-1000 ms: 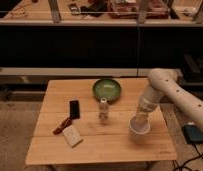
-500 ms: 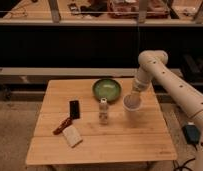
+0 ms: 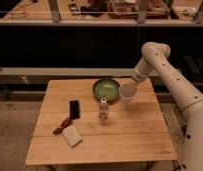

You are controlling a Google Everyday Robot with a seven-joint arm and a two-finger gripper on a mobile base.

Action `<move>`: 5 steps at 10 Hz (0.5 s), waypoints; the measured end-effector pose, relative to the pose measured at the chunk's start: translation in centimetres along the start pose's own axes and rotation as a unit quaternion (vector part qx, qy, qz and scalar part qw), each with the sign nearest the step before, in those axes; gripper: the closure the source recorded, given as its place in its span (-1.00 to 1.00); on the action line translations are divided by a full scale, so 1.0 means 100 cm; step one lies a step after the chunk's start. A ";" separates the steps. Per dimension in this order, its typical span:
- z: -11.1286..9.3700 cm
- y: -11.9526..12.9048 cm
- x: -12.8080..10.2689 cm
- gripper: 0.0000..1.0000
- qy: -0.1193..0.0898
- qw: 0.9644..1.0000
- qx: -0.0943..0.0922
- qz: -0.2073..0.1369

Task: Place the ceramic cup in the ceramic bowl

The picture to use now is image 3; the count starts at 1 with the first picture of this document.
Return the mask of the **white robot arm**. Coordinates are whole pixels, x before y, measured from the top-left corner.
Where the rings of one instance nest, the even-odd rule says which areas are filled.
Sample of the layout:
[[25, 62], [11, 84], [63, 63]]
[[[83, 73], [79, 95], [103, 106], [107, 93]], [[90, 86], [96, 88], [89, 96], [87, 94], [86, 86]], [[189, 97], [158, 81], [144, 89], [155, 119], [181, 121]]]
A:
[[187, 120], [181, 171], [203, 171], [203, 94], [167, 60], [171, 50], [167, 44], [147, 42], [132, 78], [143, 82], [155, 70]]

